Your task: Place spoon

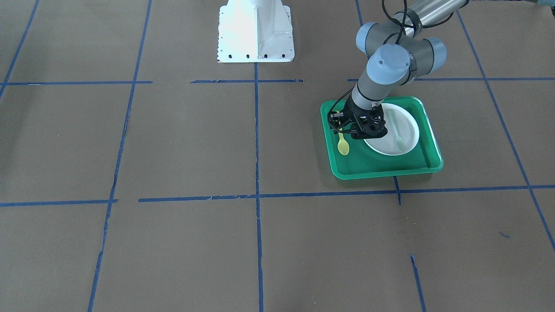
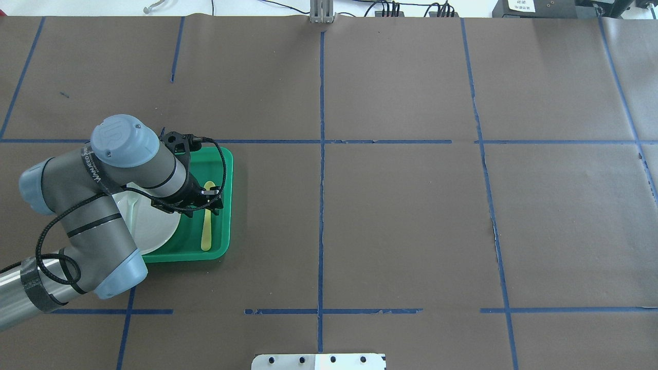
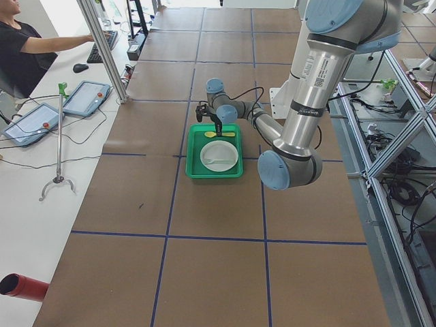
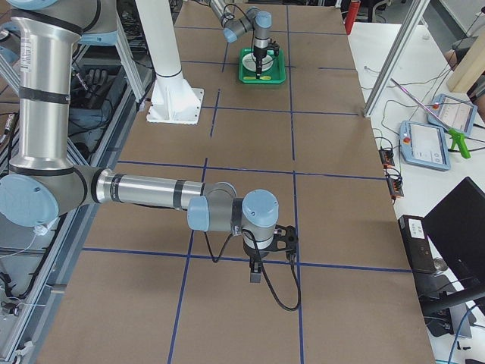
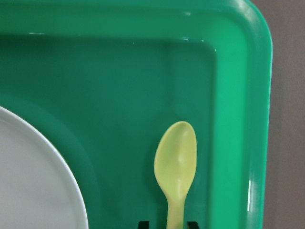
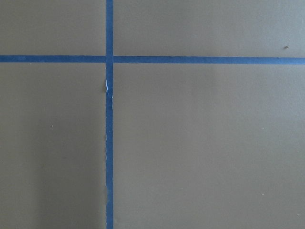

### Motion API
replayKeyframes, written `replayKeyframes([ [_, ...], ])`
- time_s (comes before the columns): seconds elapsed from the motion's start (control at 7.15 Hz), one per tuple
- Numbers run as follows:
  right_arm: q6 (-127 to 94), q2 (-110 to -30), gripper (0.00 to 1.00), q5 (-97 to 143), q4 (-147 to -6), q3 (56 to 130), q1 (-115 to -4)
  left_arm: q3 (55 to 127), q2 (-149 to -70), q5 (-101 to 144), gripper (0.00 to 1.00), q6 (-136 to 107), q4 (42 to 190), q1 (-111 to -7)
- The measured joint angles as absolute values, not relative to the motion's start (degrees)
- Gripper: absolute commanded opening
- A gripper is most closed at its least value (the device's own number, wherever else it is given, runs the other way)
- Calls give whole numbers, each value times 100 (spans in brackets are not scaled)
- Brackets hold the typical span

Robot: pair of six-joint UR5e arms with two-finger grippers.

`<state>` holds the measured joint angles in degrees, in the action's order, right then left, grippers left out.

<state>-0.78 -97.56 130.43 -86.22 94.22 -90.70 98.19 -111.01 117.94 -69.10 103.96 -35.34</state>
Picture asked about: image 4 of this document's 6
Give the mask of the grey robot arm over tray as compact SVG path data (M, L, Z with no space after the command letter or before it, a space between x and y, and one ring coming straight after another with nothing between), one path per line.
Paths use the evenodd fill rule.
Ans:
M244 34L252 32L252 58L255 62L255 78L263 73L264 58L274 47L270 37L272 16L270 12L251 7L243 11L237 4L224 1L205 1L220 21L223 35L228 43L237 41Z

